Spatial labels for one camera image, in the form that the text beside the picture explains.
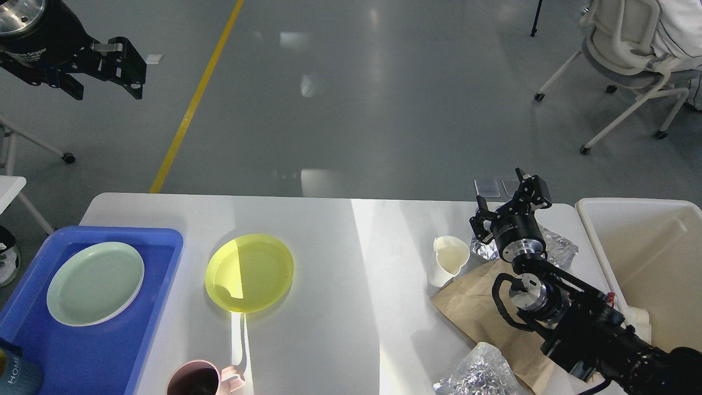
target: white table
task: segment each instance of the white table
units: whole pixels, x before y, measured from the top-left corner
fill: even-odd
[[[25,185],[25,177],[0,176],[0,213],[5,211]]]
[[[221,245],[247,233],[285,242],[296,267],[282,301],[246,317],[244,375],[253,385],[242,394],[430,395],[432,383],[470,351],[430,302],[438,291],[426,280],[432,241],[468,240],[475,208],[473,202],[106,193],[93,200],[81,225],[166,227],[183,235],[139,395],[164,394],[185,361],[205,358],[221,368],[239,362],[239,316],[207,297],[204,273]],[[576,210],[554,205],[537,219],[580,247],[571,272],[607,291]],[[587,388],[557,369],[547,394]]]

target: brown paper bag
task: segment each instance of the brown paper bag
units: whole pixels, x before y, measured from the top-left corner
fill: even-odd
[[[500,349],[517,378],[541,395],[555,364],[541,352],[541,336],[512,328],[497,312],[491,291],[499,273],[515,275],[511,264],[497,259],[457,278],[434,296],[432,302],[474,343],[488,342]],[[517,308],[509,302],[508,290],[509,286],[503,284],[502,300],[519,322]]]

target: gray floor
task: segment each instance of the gray floor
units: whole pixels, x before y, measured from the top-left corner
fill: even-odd
[[[68,166],[20,146],[15,173],[59,227],[77,224],[99,193],[148,191],[234,7],[66,2],[95,38],[124,35],[165,58],[149,68],[142,101],[83,76],[76,102],[0,73],[0,111],[78,157]],[[519,166],[541,175],[555,202],[702,205],[699,114],[681,110],[657,141],[672,101],[647,103],[584,157],[580,145],[633,95],[606,94],[580,59],[532,100],[579,47],[582,5],[545,2],[531,38],[536,0],[248,0],[162,192],[472,200],[473,179],[512,179]],[[28,262],[41,229],[17,203],[0,223]]]

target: mug handle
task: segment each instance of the mug handle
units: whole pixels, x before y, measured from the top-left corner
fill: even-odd
[[[222,369],[222,383],[229,386],[229,393],[233,394],[234,391],[243,387],[246,382],[244,378],[241,377],[236,366],[227,366]]]

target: blue cup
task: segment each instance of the blue cup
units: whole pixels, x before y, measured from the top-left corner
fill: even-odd
[[[39,366],[0,349],[0,394],[35,395],[43,379],[44,374]]]

